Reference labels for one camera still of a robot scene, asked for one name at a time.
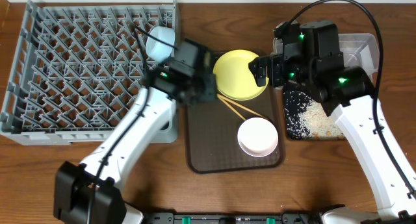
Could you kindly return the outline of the yellow plate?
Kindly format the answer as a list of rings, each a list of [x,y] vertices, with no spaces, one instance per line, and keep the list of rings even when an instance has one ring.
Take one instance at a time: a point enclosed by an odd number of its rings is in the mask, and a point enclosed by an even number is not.
[[[218,91],[237,101],[251,100],[262,94],[266,86],[258,87],[249,70],[249,63],[258,56],[243,49],[232,50],[220,56],[213,68]]]

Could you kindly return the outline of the light blue bowl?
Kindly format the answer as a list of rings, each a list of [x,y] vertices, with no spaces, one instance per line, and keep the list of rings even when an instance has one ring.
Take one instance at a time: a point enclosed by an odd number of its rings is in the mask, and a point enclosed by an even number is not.
[[[146,42],[146,53],[147,55],[157,63],[164,62],[167,58],[170,57],[174,48],[172,47],[175,44],[176,36],[175,31],[172,28],[156,26],[150,33],[159,41],[148,37]]]

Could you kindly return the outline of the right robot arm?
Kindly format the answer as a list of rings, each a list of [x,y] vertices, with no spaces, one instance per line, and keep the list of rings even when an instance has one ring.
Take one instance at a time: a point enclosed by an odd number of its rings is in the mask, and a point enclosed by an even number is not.
[[[351,145],[371,186],[377,214],[343,205],[316,215],[318,223],[414,223],[415,172],[393,136],[366,71],[346,67],[332,21],[282,23],[282,53],[255,58],[258,86],[297,84],[320,103]]]

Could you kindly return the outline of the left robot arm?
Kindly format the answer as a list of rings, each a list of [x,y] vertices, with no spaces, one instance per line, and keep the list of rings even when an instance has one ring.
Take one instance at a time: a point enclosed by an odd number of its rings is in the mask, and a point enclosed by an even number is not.
[[[191,39],[146,73],[146,85],[110,136],[79,165],[65,161],[55,175],[53,216],[63,223],[142,223],[122,190],[157,133],[178,105],[216,99],[213,50]]]

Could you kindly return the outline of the pink bowl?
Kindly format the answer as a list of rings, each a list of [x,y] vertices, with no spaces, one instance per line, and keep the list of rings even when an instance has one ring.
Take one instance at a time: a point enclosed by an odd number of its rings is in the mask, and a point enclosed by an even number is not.
[[[269,120],[250,118],[240,125],[237,142],[247,155],[261,158],[270,155],[278,147],[279,134]]]

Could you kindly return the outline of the wooden chopstick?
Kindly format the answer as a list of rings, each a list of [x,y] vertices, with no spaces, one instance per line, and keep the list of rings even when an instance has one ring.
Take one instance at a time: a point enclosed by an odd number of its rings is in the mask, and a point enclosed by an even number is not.
[[[240,117],[243,121],[246,121],[246,118],[240,114],[237,110],[235,110],[227,101],[225,101],[223,98],[218,97],[221,102],[223,102],[232,112],[234,112],[238,117]]]
[[[249,112],[249,113],[251,113],[251,114],[253,114],[253,115],[255,115],[255,116],[257,116],[257,117],[259,117],[259,118],[263,118],[263,119],[267,119],[267,117],[265,117],[265,116],[263,116],[263,115],[261,115],[261,114],[259,114],[259,113],[257,113],[256,111],[254,111],[254,110],[252,110],[252,109],[250,109],[250,108],[248,108],[248,107],[246,107],[246,106],[244,106],[244,105],[242,105],[242,104],[240,104],[240,103],[237,103],[237,102],[235,102],[234,100],[232,100],[232,99],[229,99],[228,97],[226,97],[226,96],[224,96],[224,95],[221,95],[221,94],[217,94],[217,98],[218,97],[221,97],[221,98],[223,98],[225,101],[227,101],[233,108],[234,108],[234,106],[236,106],[236,107],[238,107],[238,108],[240,108],[240,109],[242,109],[242,110],[244,110],[244,111],[246,111],[246,112]]]

